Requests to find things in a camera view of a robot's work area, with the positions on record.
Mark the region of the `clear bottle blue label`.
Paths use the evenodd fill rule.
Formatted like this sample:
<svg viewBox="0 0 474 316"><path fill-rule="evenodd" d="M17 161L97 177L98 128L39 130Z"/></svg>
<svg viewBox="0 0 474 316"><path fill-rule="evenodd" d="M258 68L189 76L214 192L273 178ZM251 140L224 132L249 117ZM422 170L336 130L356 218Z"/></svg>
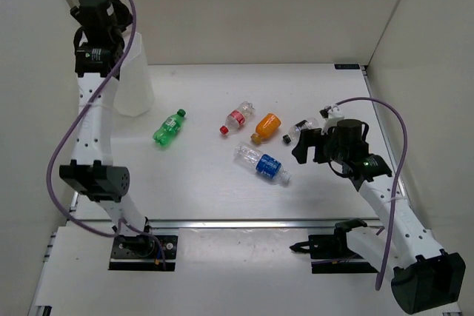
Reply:
<svg viewBox="0 0 474 316"><path fill-rule="evenodd" d="M234 161L273 184L286 186L290 182L291 174L280 161L244 142L236 146Z"/></svg>

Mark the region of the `clear bottle black label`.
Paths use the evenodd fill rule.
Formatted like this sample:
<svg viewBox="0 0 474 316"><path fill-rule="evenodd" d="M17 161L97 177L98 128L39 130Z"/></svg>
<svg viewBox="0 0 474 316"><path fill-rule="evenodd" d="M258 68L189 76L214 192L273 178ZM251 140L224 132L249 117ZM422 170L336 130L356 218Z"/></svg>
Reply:
<svg viewBox="0 0 474 316"><path fill-rule="evenodd" d="M316 118L306 118L295 125L292 125L286 135L282 136L282 141L286 145L297 144L302 130L311 130L319 127Z"/></svg>

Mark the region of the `orange juice bottle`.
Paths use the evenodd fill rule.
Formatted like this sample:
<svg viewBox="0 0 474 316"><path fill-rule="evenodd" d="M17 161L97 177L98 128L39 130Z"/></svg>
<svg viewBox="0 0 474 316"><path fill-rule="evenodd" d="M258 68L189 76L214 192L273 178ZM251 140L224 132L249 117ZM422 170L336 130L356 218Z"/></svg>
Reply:
<svg viewBox="0 0 474 316"><path fill-rule="evenodd" d="M266 114L256 125L255 132L250 136L254 144L263 144L270 140L281 126L281 120L273 113Z"/></svg>

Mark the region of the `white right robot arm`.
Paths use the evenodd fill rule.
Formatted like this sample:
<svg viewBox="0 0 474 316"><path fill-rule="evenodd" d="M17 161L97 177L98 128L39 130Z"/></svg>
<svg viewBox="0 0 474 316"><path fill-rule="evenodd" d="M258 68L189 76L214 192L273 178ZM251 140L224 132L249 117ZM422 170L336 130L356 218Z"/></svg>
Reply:
<svg viewBox="0 0 474 316"><path fill-rule="evenodd" d="M371 206L391 238L389 259L383 263L385 244L359 218L338 222L331 235L310 235L293 245L294 252L314 259L345 259L357 255L384 272L397 304L409 315L455 303L460 295L466 264L457 252L447 252L430 234L393 186L392 171L372 154L363 121L342 119L328 130L301 128L292 154L299 164L315 149L314 162L339 164L347 178Z"/></svg>

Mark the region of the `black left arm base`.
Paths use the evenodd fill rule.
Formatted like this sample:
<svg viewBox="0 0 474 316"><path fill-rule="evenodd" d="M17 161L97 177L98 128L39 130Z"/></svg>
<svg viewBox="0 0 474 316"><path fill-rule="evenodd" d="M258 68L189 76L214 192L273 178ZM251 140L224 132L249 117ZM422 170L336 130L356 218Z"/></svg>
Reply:
<svg viewBox="0 0 474 316"><path fill-rule="evenodd" d="M153 230L164 251L150 237L119 235L113 240L108 269L127 272L174 272L178 251L178 230Z"/></svg>

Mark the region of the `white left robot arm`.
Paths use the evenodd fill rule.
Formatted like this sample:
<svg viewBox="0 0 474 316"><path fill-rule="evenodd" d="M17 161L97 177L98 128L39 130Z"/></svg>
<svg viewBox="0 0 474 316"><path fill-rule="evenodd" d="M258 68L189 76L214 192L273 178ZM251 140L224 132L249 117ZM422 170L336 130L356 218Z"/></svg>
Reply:
<svg viewBox="0 0 474 316"><path fill-rule="evenodd" d="M113 102L120 74L111 70L124 54L122 33L133 17L120 0L79 0L70 11L80 24L73 41L79 85L79 119L70 163L60 166L60 178L77 193L99 205L114 228L130 239L139 257L152 254L155 238L140 231L147 219L128 194L130 172L113 163L111 132Z"/></svg>

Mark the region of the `clear bottle red label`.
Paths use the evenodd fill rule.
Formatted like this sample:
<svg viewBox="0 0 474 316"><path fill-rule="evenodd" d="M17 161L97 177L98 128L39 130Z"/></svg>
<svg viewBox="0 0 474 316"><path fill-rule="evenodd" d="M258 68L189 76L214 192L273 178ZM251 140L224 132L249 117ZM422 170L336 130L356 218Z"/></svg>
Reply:
<svg viewBox="0 0 474 316"><path fill-rule="evenodd" d="M238 132L252 118L254 113L253 104L243 101L226 117L225 123L220 127L219 132L222 135L231 135Z"/></svg>

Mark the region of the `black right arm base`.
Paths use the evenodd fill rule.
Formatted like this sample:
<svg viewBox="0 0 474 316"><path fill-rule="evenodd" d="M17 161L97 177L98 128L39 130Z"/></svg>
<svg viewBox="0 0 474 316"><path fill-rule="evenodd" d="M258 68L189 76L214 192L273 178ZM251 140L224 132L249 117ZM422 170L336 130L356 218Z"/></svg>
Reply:
<svg viewBox="0 0 474 316"><path fill-rule="evenodd" d="M313 275L375 274L376 269L347 245L348 233L362 227L368 225L360 218L338 222L332 234L308 235L306 241L293 244L290 250L310 256Z"/></svg>

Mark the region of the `translucent white plastic bin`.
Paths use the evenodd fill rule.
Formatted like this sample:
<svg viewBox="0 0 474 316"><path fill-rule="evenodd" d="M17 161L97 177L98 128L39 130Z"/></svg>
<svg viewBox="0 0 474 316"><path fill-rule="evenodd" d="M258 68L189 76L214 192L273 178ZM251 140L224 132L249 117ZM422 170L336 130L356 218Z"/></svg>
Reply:
<svg viewBox="0 0 474 316"><path fill-rule="evenodd" d="M114 107L119 114L136 117L148 112L155 100L143 39L136 33L120 69Z"/></svg>

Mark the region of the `dark label on table edge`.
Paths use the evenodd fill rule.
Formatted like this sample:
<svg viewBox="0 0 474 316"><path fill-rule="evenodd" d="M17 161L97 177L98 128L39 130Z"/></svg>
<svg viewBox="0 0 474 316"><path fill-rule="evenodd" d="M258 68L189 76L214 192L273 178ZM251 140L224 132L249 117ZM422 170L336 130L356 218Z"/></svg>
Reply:
<svg viewBox="0 0 474 316"><path fill-rule="evenodd" d="M334 64L336 70L359 70L358 64Z"/></svg>

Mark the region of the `green plastic soda bottle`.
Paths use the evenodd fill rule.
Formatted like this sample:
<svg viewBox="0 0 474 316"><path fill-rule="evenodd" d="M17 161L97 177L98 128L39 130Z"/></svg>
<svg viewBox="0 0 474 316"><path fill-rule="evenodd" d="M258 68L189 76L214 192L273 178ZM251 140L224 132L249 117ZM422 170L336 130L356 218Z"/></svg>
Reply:
<svg viewBox="0 0 474 316"><path fill-rule="evenodd" d="M153 140L160 147L168 147L177 136L184 123L186 111L179 109L175 114L170 115L162 125L154 132Z"/></svg>

